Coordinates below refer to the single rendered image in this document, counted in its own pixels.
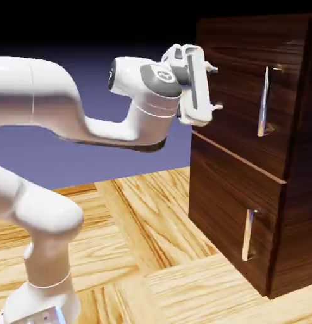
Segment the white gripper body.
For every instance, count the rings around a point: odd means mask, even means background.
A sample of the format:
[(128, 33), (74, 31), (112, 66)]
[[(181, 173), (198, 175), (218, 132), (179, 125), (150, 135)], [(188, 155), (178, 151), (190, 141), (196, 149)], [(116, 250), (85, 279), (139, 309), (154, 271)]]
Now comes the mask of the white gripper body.
[(212, 108), (208, 88), (207, 63), (201, 47), (185, 44), (182, 46), (187, 63), (189, 84), (184, 87), (180, 99), (182, 124), (204, 126), (212, 120)]

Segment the dark wood cabinet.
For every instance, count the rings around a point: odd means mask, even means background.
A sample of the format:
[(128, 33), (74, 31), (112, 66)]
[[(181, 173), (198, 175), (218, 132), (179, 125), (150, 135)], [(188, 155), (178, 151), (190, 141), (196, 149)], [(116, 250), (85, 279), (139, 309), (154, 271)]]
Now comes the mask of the dark wood cabinet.
[(191, 140), (189, 218), (263, 296), (312, 284), (312, 13), (202, 19), (222, 104)]

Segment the dark wood cabinet door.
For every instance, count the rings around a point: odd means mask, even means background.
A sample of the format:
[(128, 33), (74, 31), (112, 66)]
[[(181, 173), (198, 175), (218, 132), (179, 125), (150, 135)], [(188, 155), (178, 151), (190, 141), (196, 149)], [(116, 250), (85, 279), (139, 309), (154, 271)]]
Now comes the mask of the dark wood cabinet door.
[[(284, 184), (266, 176), (197, 135), (192, 136), (189, 218), (263, 296)], [(252, 236), (260, 252), (241, 259), (247, 209), (260, 209)]]
[[(312, 41), (311, 15), (202, 19), (196, 42), (218, 68), (209, 77), (213, 103), (223, 103), (203, 134), (282, 180), (287, 178), (293, 123), (301, 98)], [(267, 125), (257, 136), (267, 66), (274, 71)]]

